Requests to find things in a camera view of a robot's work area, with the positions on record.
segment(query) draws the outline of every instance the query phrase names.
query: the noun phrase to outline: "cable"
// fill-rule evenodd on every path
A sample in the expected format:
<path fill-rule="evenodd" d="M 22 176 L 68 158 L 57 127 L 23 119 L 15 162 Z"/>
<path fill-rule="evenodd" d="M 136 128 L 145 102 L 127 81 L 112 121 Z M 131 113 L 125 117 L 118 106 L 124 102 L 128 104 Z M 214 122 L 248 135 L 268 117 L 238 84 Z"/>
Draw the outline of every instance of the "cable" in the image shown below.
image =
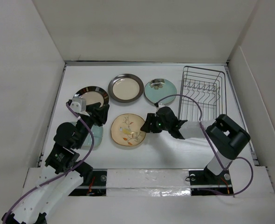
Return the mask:
<path fill-rule="evenodd" d="M 253 166 L 250 164 L 250 162 L 243 158 L 243 157 L 236 157 L 236 159 L 241 159 L 241 160 L 244 160 L 245 162 L 248 163 L 249 167 L 250 167 L 250 172 L 251 172 L 251 176 L 250 176 L 250 181 L 248 182 L 248 184 L 245 186 L 245 188 L 243 188 L 242 190 L 236 192 L 236 193 L 233 193 L 233 194 L 230 194 L 230 195 L 225 195 L 225 194 L 222 194 L 220 193 L 219 191 L 216 191 L 216 190 L 211 190 L 211 189 L 206 189 L 206 188 L 200 188 L 199 190 L 206 190 L 206 191 L 211 191 L 213 192 L 214 194 L 216 195 L 221 195 L 221 196 L 235 196 L 235 195 L 238 195 L 238 194 L 241 194 L 243 191 L 245 191 L 252 183 L 253 179 L 254 179 L 254 169 L 253 169 Z"/>
<path fill-rule="evenodd" d="M 227 193 L 230 194 L 230 190 L 229 190 L 229 185 L 228 183 L 225 181 L 225 179 L 223 179 L 222 177 L 220 178 L 227 186 Z"/>
<path fill-rule="evenodd" d="M 202 124 L 202 122 L 201 122 L 203 112 L 202 112 L 202 109 L 201 109 L 201 107 L 199 106 L 198 102 L 196 102 L 196 101 L 195 101 L 194 99 L 192 99 L 191 97 L 188 97 L 188 96 L 185 96 L 185 95 L 182 95 L 182 94 L 173 94 L 173 95 L 169 95 L 169 96 L 163 97 L 163 98 L 160 99 L 156 104 L 158 104 L 159 102 L 161 102 L 162 100 L 164 100 L 164 99 L 166 99 L 166 98 L 174 97 L 174 96 L 180 96 L 180 97 L 188 98 L 188 99 L 190 99 L 192 102 L 194 102 L 194 103 L 198 106 L 199 113 L 200 113 L 200 116 L 199 116 L 199 126 L 200 126 L 200 128 L 201 128 L 201 130 L 202 130 L 202 132 L 203 132 L 203 134 L 204 134 L 204 136 L 205 136 L 205 138 L 207 139 L 207 141 L 208 141 L 208 143 L 209 143 L 209 145 L 210 145 L 210 147 L 211 147 L 211 149 L 212 149 L 212 151 L 213 151 L 213 153 L 214 153 L 214 155 L 215 155 L 215 157 L 216 157 L 218 163 L 220 164 L 221 168 L 222 168 L 223 170 L 227 170 L 227 169 L 230 167 L 230 165 L 232 164 L 233 161 L 231 161 L 231 162 L 228 164 L 227 167 L 224 167 L 223 164 L 221 163 L 221 160 L 220 160 L 219 156 L 217 155 L 217 153 L 216 153 L 216 151 L 215 151 L 215 149 L 214 149 L 214 146 L 213 146 L 212 142 L 210 141 L 209 136 L 207 135 L 207 133 L 206 133 L 206 131 L 205 131 L 205 128 L 204 128 L 204 126 L 203 126 L 203 124 Z M 222 193 L 220 193 L 220 192 L 218 192 L 218 191 L 216 191 L 216 190 L 211 190 L 211 189 L 201 189 L 201 190 L 211 191 L 211 192 L 213 192 L 213 193 L 215 193 L 215 194 L 217 194 L 217 195 L 222 195 L 222 196 L 234 196 L 234 195 L 238 195 L 238 194 L 242 193 L 243 191 L 245 191 L 245 190 L 250 186 L 250 184 L 252 183 L 252 181 L 253 181 L 253 179 L 254 179 L 254 169 L 253 169 L 253 166 L 250 164 L 250 162 L 249 162 L 247 159 L 245 159 L 245 158 L 243 158 L 243 157 L 236 157 L 236 159 L 242 159 L 242 160 L 246 161 L 246 162 L 248 163 L 249 167 L 250 167 L 251 177 L 250 177 L 249 183 L 246 185 L 245 188 L 243 188 L 242 190 L 238 191 L 237 193 L 233 193 L 233 194 L 230 194 L 230 195 L 225 195 L 225 194 L 222 194 Z"/>
<path fill-rule="evenodd" d="M 172 95 L 169 95 L 169 96 L 166 96 L 166 97 L 161 98 L 159 101 L 157 101 L 156 104 L 159 104 L 159 103 L 160 103 L 162 100 L 164 100 L 164 99 L 167 99 L 167 98 L 169 98 L 169 97 L 175 97 L 175 96 L 186 97 L 186 98 L 190 99 L 192 102 L 194 102 L 194 103 L 198 106 L 198 108 L 199 108 L 199 121 L 202 120 L 202 117 L 203 117 L 202 109 L 201 109 L 201 107 L 199 106 L 199 103 L 198 103 L 197 101 L 195 101 L 195 100 L 194 100 L 193 98 L 191 98 L 191 97 L 188 97 L 188 96 L 185 96 L 185 95 L 182 95 L 182 94 L 172 94 Z"/>
<path fill-rule="evenodd" d="M 70 112 L 75 116 L 75 117 L 78 117 L 78 115 L 69 107 L 68 103 L 66 103 L 66 106 L 68 108 L 68 110 L 70 110 Z M 94 146 L 94 136 L 93 136 L 93 133 L 91 132 L 91 129 L 89 128 L 89 126 L 83 121 L 82 118 L 79 119 L 80 122 L 85 126 L 85 128 L 88 130 L 89 134 L 91 135 L 91 138 L 92 138 L 92 144 L 91 144 L 91 147 L 90 147 L 90 150 L 88 151 L 88 153 L 85 155 L 85 157 L 78 163 L 76 164 L 73 168 L 67 170 L 65 173 L 63 174 L 60 174 L 54 178 L 51 178 L 47 181 L 45 181 L 44 183 L 40 184 L 39 186 L 40 187 L 43 187 L 44 185 L 47 185 L 55 180 L 58 180 L 59 178 L 63 177 L 63 176 L 66 176 L 68 173 L 70 173 L 71 171 L 75 170 L 76 168 L 78 168 L 85 160 L 86 158 L 90 155 L 90 153 L 92 152 L 92 149 L 93 149 L 93 146 Z M 38 188 L 37 187 L 34 187 L 32 189 L 30 189 L 27 193 L 25 193 L 23 196 L 21 196 L 12 206 L 11 208 L 8 210 L 8 212 L 6 213 L 4 219 L 3 219 L 3 222 L 2 224 L 5 224 L 6 223 L 6 220 L 8 218 L 8 216 L 11 214 L 12 210 L 18 205 L 19 202 L 21 202 L 25 197 L 27 197 L 29 194 L 31 194 L 33 191 L 37 190 Z"/>

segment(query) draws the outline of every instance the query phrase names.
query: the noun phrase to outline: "decorated plate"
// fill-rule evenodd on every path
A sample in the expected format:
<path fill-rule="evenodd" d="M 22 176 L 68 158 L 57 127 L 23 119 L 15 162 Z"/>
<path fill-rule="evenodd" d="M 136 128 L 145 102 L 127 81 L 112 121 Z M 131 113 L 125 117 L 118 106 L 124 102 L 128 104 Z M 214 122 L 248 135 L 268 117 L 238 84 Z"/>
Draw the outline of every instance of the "decorated plate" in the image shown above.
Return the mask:
<path fill-rule="evenodd" d="M 82 88 L 73 97 L 85 98 L 87 105 L 100 102 L 100 106 L 103 106 L 109 103 L 108 93 L 98 86 L 87 86 Z"/>
<path fill-rule="evenodd" d="M 163 97 L 177 94 L 177 89 L 173 83 L 164 78 L 156 78 L 151 80 L 145 86 L 145 96 L 152 103 L 156 103 Z M 169 97 L 167 99 L 162 100 L 160 103 L 168 104 L 172 102 L 176 97 Z"/>
<path fill-rule="evenodd" d="M 140 128 L 145 123 L 140 116 L 126 113 L 118 116 L 111 126 L 111 137 L 119 145 L 137 146 L 146 136 Z"/>
<path fill-rule="evenodd" d="M 133 74 L 118 75 L 110 81 L 110 96 L 122 103 L 137 100 L 143 94 L 144 84 L 142 80 Z"/>

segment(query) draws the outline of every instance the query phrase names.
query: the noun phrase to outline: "light blue plate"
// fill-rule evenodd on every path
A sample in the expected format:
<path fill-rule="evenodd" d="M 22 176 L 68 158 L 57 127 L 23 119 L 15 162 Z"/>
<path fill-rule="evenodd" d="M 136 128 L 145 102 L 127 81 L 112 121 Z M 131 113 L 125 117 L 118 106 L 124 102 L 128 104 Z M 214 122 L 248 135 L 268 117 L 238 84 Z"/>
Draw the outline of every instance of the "light blue plate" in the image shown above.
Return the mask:
<path fill-rule="evenodd" d="M 156 103 L 163 97 L 177 94 L 177 89 L 174 84 L 171 83 L 169 80 L 166 80 L 164 78 L 156 78 L 147 83 L 144 92 L 148 100 L 150 100 L 152 103 Z M 175 98 L 175 96 L 169 97 L 167 99 L 164 99 L 160 103 L 168 104 L 172 102 Z"/>
<path fill-rule="evenodd" d="M 103 137 L 103 127 L 98 127 L 96 125 L 92 126 L 91 131 L 94 135 L 94 147 L 97 147 L 100 145 L 101 141 L 102 141 L 102 137 Z M 82 148 L 81 149 L 85 149 L 85 150 L 89 150 L 90 146 L 92 144 L 92 138 L 91 135 L 88 134 L 88 137 L 85 139 Z"/>

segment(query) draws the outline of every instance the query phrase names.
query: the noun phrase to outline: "plate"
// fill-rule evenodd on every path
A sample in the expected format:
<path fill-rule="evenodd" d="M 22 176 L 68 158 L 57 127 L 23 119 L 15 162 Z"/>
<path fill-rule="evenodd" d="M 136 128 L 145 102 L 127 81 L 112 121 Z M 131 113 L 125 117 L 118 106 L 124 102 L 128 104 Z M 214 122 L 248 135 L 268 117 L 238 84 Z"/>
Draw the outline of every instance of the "plate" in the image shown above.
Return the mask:
<path fill-rule="evenodd" d="M 177 94 L 177 89 L 173 83 L 164 78 L 155 78 L 147 83 L 145 86 L 145 96 L 152 103 L 158 102 L 163 97 Z M 162 100 L 161 104 L 168 104 L 172 102 L 176 96 L 169 97 Z"/>
<path fill-rule="evenodd" d="M 100 145 L 100 143 L 102 141 L 103 127 L 93 125 L 91 128 L 91 132 L 93 133 L 93 136 L 94 136 L 94 147 L 93 147 L 93 150 L 94 150 L 96 147 L 98 147 Z M 91 135 L 88 134 L 85 141 L 83 142 L 81 149 L 90 150 L 91 144 L 92 144 L 92 137 L 91 137 Z"/>
<path fill-rule="evenodd" d="M 143 94 L 142 80 L 133 74 L 121 74 L 114 77 L 109 83 L 110 96 L 122 103 L 137 100 Z"/>
<path fill-rule="evenodd" d="M 140 128 L 145 123 L 140 116 L 126 113 L 118 116 L 111 125 L 111 137 L 121 146 L 137 146 L 146 136 Z"/>
<path fill-rule="evenodd" d="M 100 106 L 103 106 L 109 103 L 108 93 L 98 86 L 87 86 L 82 88 L 81 90 L 77 91 L 73 97 L 85 98 L 86 105 L 100 102 Z"/>

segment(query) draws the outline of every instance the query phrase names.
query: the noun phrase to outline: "stainless steel plate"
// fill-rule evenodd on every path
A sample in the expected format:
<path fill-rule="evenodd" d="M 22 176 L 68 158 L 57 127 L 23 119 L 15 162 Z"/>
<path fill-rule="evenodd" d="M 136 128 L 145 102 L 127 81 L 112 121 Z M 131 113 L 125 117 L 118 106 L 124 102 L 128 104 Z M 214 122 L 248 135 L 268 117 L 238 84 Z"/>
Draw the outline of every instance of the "stainless steel plate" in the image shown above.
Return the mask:
<path fill-rule="evenodd" d="M 133 74 L 121 74 L 110 81 L 109 95 L 116 101 L 129 103 L 137 100 L 144 92 L 142 80 Z"/>

